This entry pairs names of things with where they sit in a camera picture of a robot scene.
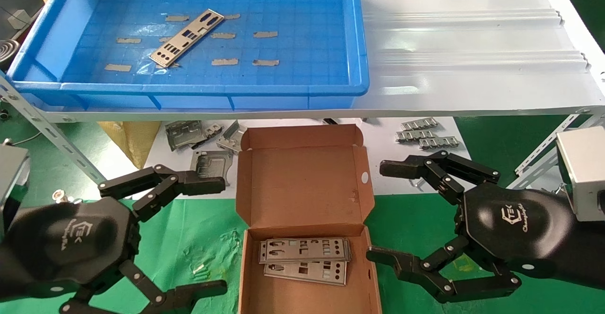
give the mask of cardboard flap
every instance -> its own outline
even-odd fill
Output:
[[[251,149],[238,159],[236,211],[251,228],[363,223],[374,195],[357,126],[248,132]]]
[[[363,146],[361,130],[354,124],[248,128],[241,141],[242,150],[352,145]]]

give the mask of metal plate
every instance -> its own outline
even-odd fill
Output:
[[[350,261],[345,238],[268,239],[265,262]]]
[[[298,281],[346,285],[346,262],[312,261],[296,263],[265,264],[267,277],[294,279]]]
[[[166,136],[170,150],[173,151],[181,146],[195,144],[207,138],[199,120],[172,122],[166,125]]]
[[[398,131],[395,132],[396,142],[410,142],[410,141],[419,141],[420,139],[426,138],[435,138],[436,135],[433,134],[430,130],[424,131]]]
[[[412,120],[411,122],[404,122],[401,124],[401,128],[404,131],[414,131],[414,130],[430,129],[433,127],[437,127],[437,125],[439,125],[437,120],[435,120],[435,118],[433,118],[433,117],[430,117],[430,118]]]
[[[149,56],[160,66],[169,67],[179,56],[183,55],[192,45],[194,45],[205,34],[223,21],[223,15],[210,9],[203,12],[194,21],[179,31],[170,40],[164,43]]]
[[[242,140],[242,135],[244,135],[246,130],[248,130],[248,127],[240,125],[240,123],[235,120],[233,124],[225,130],[223,135],[218,138],[216,145],[218,145],[219,148],[226,148],[233,151],[234,154],[238,154],[242,151],[240,142]]]
[[[191,170],[201,178],[223,177],[227,182],[227,171],[233,164],[233,153],[227,151],[194,151],[191,159]]]
[[[458,145],[460,145],[460,142],[456,137],[420,139],[421,150],[430,150],[432,148],[457,148]]]

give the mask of small metal piece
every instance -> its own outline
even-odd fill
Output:
[[[166,15],[167,22],[183,22],[188,20],[189,15]]]
[[[115,39],[116,43],[141,43],[140,38],[123,38],[119,37]]]
[[[231,40],[235,38],[235,33],[213,33],[210,35],[211,38],[223,38],[225,40]]]
[[[233,165],[233,152],[226,151],[195,151],[191,159],[191,168],[200,178],[223,177],[227,182],[227,171]]]
[[[205,34],[223,21],[223,15],[206,10],[149,56],[157,64],[168,68]]]
[[[65,191],[61,189],[52,193],[52,200],[54,200],[54,202],[57,204],[69,202],[69,200],[67,199],[67,195],[65,195]]]
[[[346,262],[315,261],[265,264],[264,275],[266,277],[345,286]]]
[[[129,64],[107,64],[105,66],[105,70],[113,70],[115,72],[130,72],[130,68],[132,66]]]
[[[277,37],[277,32],[255,32],[255,33],[254,33],[254,37],[255,37],[255,38],[271,38],[271,37]]]
[[[437,127],[439,123],[435,118],[423,118],[418,120],[412,120],[411,122],[404,122],[401,124],[401,128],[404,131],[412,131],[412,130],[425,130],[433,127]]]
[[[267,263],[350,261],[350,247],[346,238],[268,239]]]
[[[212,60],[212,66],[235,66],[240,60],[238,58],[231,59],[214,59]]]
[[[252,64],[254,66],[269,66],[269,67],[273,67],[273,66],[278,66],[279,65],[279,60],[253,60]]]
[[[432,148],[457,148],[458,145],[460,145],[460,142],[458,142],[456,137],[420,139],[421,150],[429,150]]]
[[[396,142],[411,142],[411,141],[419,141],[420,139],[425,138],[435,138],[436,135],[432,133],[430,130],[417,130],[417,131],[397,131],[395,132]]]
[[[240,123],[235,120],[233,124],[225,130],[223,135],[218,138],[216,145],[218,145],[219,148],[226,148],[227,150],[233,151],[233,154],[238,154],[242,151],[240,141],[246,130],[248,130],[248,127],[240,125]]]

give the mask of perforated metal bracket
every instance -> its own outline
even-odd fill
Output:
[[[219,25],[223,19],[225,19],[223,15],[210,9],[206,10],[179,31],[178,34],[151,53],[149,57],[164,68],[170,67],[177,58],[183,55],[205,34],[208,34]]]
[[[298,281],[346,285],[346,262],[311,261],[295,263],[270,263],[264,266],[266,277],[294,279]]]

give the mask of cardboard box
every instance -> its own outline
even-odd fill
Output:
[[[381,314],[363,220],[374,208],[363,135],[355,125],[250,128],[238,159],[236,211],[244,234],[240,314]],[[343,236],[346,286],[265,277],[259,242]]]

